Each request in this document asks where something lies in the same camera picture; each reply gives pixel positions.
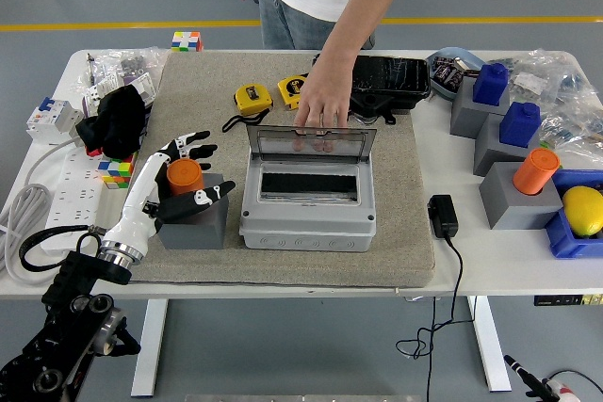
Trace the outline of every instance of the yellow tape measure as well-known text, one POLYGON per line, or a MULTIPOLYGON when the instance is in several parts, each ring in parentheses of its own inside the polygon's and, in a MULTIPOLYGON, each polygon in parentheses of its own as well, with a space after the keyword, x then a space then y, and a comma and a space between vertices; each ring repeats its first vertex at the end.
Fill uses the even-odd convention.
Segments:
POLYGON ((268 89, 260 84, 248 84, 235 93, 236 107, 241 115, 247 117, 272 107, 272 98, 268 89))
POLYGON ((295 110, 300 106, 301 89, 306 75, 294 75, 278 83, 283 101, 289 110, 295 110))

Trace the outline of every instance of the clear plastic packaging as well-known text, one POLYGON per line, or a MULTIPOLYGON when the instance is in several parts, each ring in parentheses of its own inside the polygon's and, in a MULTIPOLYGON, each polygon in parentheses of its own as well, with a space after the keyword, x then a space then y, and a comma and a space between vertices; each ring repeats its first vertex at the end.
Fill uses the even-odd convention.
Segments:
POLYGON ((603 105, 571 54, 537 49, 497 62, 509 69, 511 102, 540 106, 544 146, 603 164, 603 105))
POLYGON ((169 53, 170 50, 157 47, 94 51, 89 54, 86 71, 77 77, 71 90, 82 95, 85 111, 88 111, 87 104, 91 106, 90 101, 86 103, 86 100, 96 99, 107 81, 117 80, 117 86, 123 86, 143 77, 147 85, 150 80, 153 86, 149 89, 155 92, 169 53))

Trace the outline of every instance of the white cable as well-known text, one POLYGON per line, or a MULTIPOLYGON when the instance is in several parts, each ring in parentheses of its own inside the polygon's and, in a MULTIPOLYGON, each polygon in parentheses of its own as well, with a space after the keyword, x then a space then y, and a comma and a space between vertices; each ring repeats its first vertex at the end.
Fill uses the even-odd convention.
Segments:
POLYGON ((15 259, 19 261, 18 256, 16 258, 15 256, 18 254, 21 243, 28 236, 29 231, 42 218, 47 216, 52 200, 50 191, 44 185, 29 183, 31 175, 46 157, 71 143, 75 143, 77 140, 79 140, 79 137, 67 140, 40 157, 25 176, 25 185, 15 196, 8 211, 0 216, 0 225, 3 225, 1 231, 4 233, 0 236, 0 253, 2 253, 0 255, 0 268, 5 267, 7 273, 16 282, 27 285, 46 284, 57 273, 57 270, 53 269, 52 271, 41 272, 44 275, 42 278, 24 278, 17 274, 14 261, 15 259))

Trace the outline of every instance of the microphone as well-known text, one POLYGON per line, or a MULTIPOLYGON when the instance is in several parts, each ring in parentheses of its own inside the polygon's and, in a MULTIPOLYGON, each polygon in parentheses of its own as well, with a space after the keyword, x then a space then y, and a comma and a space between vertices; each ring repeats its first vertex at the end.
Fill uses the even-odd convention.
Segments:
POLYGON ((550 391, 548 387, 538 378, 526 371, 521 364, 516 362, 509 355, 504 356, 505 362, 509 364, 512 370, 521 378, 521 380, 530 388, 534 395, 543 399, 543 402, 558 402, 559 396, 550 391))

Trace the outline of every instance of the gray floor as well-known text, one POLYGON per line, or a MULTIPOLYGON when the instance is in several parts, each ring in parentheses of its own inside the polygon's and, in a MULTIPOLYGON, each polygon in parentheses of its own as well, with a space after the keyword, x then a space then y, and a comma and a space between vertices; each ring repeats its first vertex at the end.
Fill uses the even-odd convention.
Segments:
MULTIPOLYGON (((388 17, 600 16, 603 0, 396 0, 388 17)), ((0 25, 255 19, 257 6, 238 0, 0 0, 0 25)), ((0 201, 29 146, 24 122, 55 89, 69 56, 80 49, 167 47, 173 29, 0 32, 0 201)), ((591 82, 603 87, 603 24, 387 25, 380 49, 564 50, 591 82)), ((259 30, 202 30, 206 48, 257 49, 259 30)), ((571 367, 603 382, 600 307, 535 308, 530 297, 493 297, 501 344, 539 376, 571 367)), ((439 305, 443 319, 449 299, 439 305)), ((120 300, 139 337, 144 303, 120 300)), ((466 303, 458 318, 468 317, 466 303)), ((279 299, 174 301, 169 309, 156 397, 186 394, 425 394, 427 359, 408 360, 394 348, 431 317, 429 303, 402 299, 279 299)), ((41 327, 33 300, 0 302, 0 363, 19 353, 41 327)), ((127 400, 133 358, 97 360, 82 400, 127 400)), ((563 381, 583 401, 601 400, 587 382, 563 381)), ((432 400, 526 400, 489 394, 470 325, 438 333, 432 400)))

